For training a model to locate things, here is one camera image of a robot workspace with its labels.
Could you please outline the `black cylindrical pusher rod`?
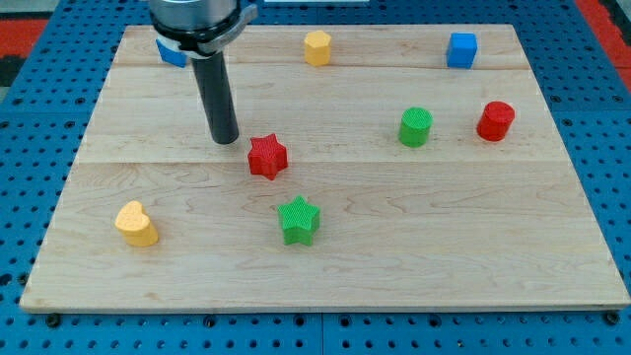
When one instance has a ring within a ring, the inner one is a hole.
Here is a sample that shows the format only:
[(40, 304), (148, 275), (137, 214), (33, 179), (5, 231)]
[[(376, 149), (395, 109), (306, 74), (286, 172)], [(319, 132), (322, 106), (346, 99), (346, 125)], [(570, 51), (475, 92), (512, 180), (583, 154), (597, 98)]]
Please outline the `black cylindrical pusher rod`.
[(193, 59), (192, 66), (212, 140), (221, 145), (233, 143), (240, 132), (224, 54)]

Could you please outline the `blue block behind arm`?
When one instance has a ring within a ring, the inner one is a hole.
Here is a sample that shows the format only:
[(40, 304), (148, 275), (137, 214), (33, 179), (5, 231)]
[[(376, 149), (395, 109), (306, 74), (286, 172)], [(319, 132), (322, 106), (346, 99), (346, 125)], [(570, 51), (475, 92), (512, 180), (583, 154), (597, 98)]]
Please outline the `blue block behind arm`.
[(187, 57), (185, 54), (169, 49), (159, 39), (156, 40), (156, 45), (163, 62), (179, 68), (186, 66)]

